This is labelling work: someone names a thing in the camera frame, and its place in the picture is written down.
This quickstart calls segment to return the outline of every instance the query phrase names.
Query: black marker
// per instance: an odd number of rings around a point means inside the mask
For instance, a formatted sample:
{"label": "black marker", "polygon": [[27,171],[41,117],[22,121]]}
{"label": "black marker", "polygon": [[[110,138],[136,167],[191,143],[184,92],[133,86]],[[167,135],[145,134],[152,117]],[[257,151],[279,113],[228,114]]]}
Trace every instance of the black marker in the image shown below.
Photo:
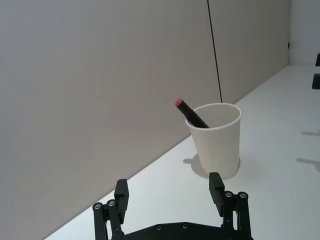
{"label": "black marker", "polygon": [[175,106],[185,115],[185,118],[195,127],[208,129],[209,126],[181,98],[175,101]]}

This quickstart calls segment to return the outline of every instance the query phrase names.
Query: screw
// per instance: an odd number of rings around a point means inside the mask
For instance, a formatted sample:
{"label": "screw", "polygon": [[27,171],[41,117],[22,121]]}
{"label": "screw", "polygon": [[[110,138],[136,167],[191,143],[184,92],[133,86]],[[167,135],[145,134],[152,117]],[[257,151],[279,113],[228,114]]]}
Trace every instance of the screw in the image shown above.
{"label": "screw", "polygon": [[113,205],[115,205],[116,204],[116,202],[114,201],[114,200],[111,200],[109,203],[108,203],[108,205],[111,207],[111,206],[113,206]]}
{"label": "screw", "polygon": [[161,225],[157,225],[157,226],[155,227],[155,230],[156,230],[157,232],[160,232],[160,231],[162,230],[162,226],[161,226]]}
{"label": "screw", "polygon": [[226,197],[230,198],[230,197],[232,197],[232,192],[226,191],[224,195],[225,195]]}
{"label": "screw", "polygon": [[94,209],[99,209],[99,208],[101,208],[101,203],[96,203],[94,206],[93,206],[93,208]]}
{"label": "screw", "polygon": [[188,227],[189,227],[188,224],[186,224],[186,223],[182,224],[182,229],[183,229],[183,230],[187,230]]}
{"label": "screw", "polygon": [[239,196],[240,196],[240,198],[245,199],[245,198],[247,197],[247,194],[245,194],[244,192],[241,192],[241,193],[239,194]]}

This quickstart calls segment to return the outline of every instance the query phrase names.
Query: white paper cup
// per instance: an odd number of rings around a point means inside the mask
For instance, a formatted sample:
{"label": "white paper cup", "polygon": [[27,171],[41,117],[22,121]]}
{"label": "white paper cup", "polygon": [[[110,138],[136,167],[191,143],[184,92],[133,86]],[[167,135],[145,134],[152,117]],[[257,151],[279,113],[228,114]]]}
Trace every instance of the white paper cup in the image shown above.
{"label": "white paper cup", "polygon": [[194,111],[210,128],[188,125],[205,172],[222,179],[233,177],[239,168],[240,108],[229,103],[212,103]]}

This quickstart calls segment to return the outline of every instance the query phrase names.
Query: cup rim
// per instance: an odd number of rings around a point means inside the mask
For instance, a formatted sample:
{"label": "cup rim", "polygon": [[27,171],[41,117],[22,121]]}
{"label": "cup rim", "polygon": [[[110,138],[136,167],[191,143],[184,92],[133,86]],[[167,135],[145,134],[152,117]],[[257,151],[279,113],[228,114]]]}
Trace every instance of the cup rim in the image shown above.
{"label": "cup rim", "polygon": [[226,103],[226,102],[209,103],[209,104],[206,104],[206,105],[199,106],[199,107],[197,107],[197,108],[195,108],[193,110],[196,111],[198,109],[202,109],[202,108],[205,108],[205,107],[208,107],[208,106],[212,106],[212,105],[225,105],[225,106],[228,105],[228,106],[234,107],[239,111],[239,116],[234,121],[232,121],[232,122],[230,122],[230,123],[228,123],[226,125],[222,125],[222,126],[209,127],[209,128],[196,127],[196,126],[193,126],[193,125],[189,124],[188,120],[185,119],[186,125],[189,128],[196,129],[198,131],[220,130],[220,129],[224,129],[224,128],[227,128],[227,127],[235,124],[242,116],[242,111],[240,110],[240,108],[238,106],[236,106],[234,104],[231,104],[231,103]]}

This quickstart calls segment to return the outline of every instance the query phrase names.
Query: black object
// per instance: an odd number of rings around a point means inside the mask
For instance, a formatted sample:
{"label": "black object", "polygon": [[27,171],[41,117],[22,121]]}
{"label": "black object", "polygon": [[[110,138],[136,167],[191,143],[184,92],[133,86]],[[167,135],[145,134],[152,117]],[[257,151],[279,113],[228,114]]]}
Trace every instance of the black object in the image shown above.
{"label": "black object", "polygon": [[209,126],[195,113],[181,98],[175,102],[175,106],[183,113],[185,118],[195,127],[208,129]]}
{"label": "black object", "polygon": [[316,57],[315,66],[316,67],[320,66],[320,53],[318,53],[318,56]]}
{"label": "black object", "polygon": [[320,89],[320,74],[315,73],[313,76],[312,89]]}
{"label": "black object", "polygon": [[[253,240],[248,207],[248,194],[225,191],[225,185],[217,172],[209,174],[209,190],[219,215],[221,227],[190,222],[165,223],[124,234],[124,222],[129,191],[126,179],[118,180],[114,198],[106,204],[93,205],[95,240],[108,240],[106,224],[110,221],[113,240]],[[233,211],[237,213],[237,229],[233,226]]]}
{"label": "black object", "polygon": [[208,6],[208,15],[209,15],[209,21],[210,21],[210,30],[211,30],[213,54],[214,54],[214,59],[215,59],[216,76],[217,76],[217,78],[218,78],[220,101],[221,101],[221,103],[223,103],[223,101],[222,101],[222,94],[221,94],[221,85],[220,85],[220,75],[219,75],[219,68],[218,68],[218,61],[217,61],[217,54],[216,54],[216,44],[215,44],[215,38],[214,38],[214,28],[212,27],[212,18],[211,18],[211,11],[210,11],[209,0],[206,0],[206,5]]}

